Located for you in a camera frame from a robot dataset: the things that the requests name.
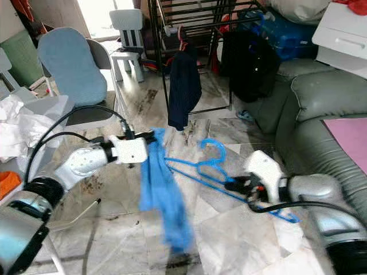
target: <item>sofa cushion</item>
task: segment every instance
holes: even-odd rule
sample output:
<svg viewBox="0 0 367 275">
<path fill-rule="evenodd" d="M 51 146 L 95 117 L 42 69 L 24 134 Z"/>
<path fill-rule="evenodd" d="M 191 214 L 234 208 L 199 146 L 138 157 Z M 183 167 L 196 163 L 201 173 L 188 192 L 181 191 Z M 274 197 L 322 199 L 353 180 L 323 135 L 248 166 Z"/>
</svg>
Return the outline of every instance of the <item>sofa cushion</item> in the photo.
<svg viewBox="0 0 367 275">
<path fill-rule="evenodd" d="M 335 68 L 313 59 L 293 59 L 281 63 L 276 79 L 281 82 L 288 82 L 304 74 L 329 72 L 331 70 L 335 70 Z"/>
<path fill-rule="evenodd" d="M 307 74 L 291 85 L 300 107 L 297 121 L 367 112 L 367 80 L 341 70 Z"/>
<path fill-rule="evenodd" d="M 345 117 L 365 117 L 350 115 Z M 307 174 L 322 173 L 337 178 L 344 197 L 367 225 L 367 176 L 343 151 L 323 123 L 325 116 L 300 123 L 292 135 L 297 159 L 306 167 Z"/>
</svg>

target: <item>blue towel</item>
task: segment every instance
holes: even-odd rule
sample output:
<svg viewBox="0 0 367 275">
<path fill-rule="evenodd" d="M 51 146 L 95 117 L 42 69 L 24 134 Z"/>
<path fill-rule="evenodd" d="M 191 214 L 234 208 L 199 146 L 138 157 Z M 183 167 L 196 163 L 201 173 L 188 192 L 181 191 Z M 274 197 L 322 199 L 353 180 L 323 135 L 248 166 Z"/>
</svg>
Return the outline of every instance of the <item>blue towel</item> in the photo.
<svg viewBox="0 0 367 275">
<path fill-rule="evenodd" d="M 180 189 L 166 165 L 162 146 L 164 135 L 164 129 L 154 129 L 157 141 L 149 144 L 149 157 L 141 166 L 140 210 L 157 209 L 160 212 L 165 241 L 180 253 L 190 248 L 193 231 Z"/>
</svg>

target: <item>window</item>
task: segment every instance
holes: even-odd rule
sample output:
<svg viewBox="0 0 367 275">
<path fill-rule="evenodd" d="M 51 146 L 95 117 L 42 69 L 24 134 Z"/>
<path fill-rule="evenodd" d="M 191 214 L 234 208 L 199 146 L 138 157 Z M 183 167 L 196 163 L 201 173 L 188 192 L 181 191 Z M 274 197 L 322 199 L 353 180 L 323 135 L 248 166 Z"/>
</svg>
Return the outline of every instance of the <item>window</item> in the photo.
<svg viewBox="0 0 367 275">
<path fill-rule="evenodd" d="M 91 37 L 99 39 L 120 35 L 112 27 L 111 10 L 134 8 L 132 0 L 78 0 L 78 3 Z"/>
</svg>

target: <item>white child chair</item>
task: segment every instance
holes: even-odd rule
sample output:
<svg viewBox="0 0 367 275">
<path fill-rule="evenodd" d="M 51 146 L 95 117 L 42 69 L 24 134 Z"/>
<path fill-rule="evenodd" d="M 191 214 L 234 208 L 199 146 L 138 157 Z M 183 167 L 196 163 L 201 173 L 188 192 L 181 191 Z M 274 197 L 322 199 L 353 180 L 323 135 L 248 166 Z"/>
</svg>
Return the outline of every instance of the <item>white child chair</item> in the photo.
<svg viewBox="0 0 367 275">
<path fill-rule="evenodd" d="M 141 10 L 113 10 L 110 12 L 110 17 L 114 29 L 120 31 L 122 43 L 122 51 L 115 51 L 111 54 L 116 81 L 122 80 L 118 60 L 123 60 L 125 71 L 130 71 L 132 68 L 132 76 L 137 82 L 144 81 L 142 69 L 139 65 L 140 55 L 146 58 L 142 35 L 140 33 L 143 27 L 143 15 Z"/>
</svg>

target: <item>pink cloth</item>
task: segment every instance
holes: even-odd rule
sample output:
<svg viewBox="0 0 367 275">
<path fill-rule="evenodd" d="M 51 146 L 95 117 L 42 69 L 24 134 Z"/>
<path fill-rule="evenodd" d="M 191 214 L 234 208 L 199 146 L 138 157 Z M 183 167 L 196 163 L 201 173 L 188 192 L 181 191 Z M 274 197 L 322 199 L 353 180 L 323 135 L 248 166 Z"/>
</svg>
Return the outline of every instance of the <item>pink cloth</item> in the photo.
<svg viewBox="0 0 367 275">
<path fill-rule="evenodd" d="M 367 174 L 367 117 L 324 120 L 340 147 Z"/>
</svg>

